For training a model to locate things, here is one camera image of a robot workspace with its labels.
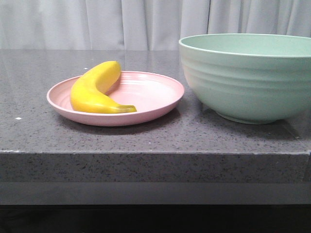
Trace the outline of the yellow banana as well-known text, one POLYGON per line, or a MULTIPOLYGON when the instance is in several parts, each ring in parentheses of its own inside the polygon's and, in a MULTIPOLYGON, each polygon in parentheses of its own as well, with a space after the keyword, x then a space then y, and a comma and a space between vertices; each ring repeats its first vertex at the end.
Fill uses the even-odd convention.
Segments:
POLYGON ((120 75, 121 66, 117 61, 106 61, 88 70, 71 88, 73 110, 99 114, 136 112, 135 106, 119 104, 105 94, 120 75))

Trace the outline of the pink plate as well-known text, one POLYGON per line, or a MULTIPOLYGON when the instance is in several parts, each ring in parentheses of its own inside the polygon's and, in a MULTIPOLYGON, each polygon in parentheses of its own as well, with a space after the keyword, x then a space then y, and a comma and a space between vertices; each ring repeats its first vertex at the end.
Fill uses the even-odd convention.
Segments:
POLYGON ((124 71, 107 94, 120 104, 134 105, 133 113, 96 114, 74 111, 70 90, 77 77, 62 81, 47 92, 47 100, 61 116, 92 126, 128 126, 157 119, 174 109, 185 93, 177 80, 149 72, 124 71))

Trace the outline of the green ribbed bowl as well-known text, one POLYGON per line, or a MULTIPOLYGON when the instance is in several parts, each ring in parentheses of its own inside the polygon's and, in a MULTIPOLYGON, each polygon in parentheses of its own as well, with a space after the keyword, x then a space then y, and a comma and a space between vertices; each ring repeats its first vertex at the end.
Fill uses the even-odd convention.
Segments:
POLYGON ((224 33, 179 40, 186 81, 220 116, 266 124, 311 107, 308 37, 224 33))

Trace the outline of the pale grey curtain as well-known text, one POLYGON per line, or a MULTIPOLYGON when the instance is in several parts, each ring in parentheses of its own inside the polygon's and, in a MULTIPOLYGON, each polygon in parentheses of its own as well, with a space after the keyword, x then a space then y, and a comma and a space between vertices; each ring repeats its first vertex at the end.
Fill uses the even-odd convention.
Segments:
POLYGON ((265 33, 309 37, 308 0, 3 0, 0 47, 176 50, 182 37, 265 33))

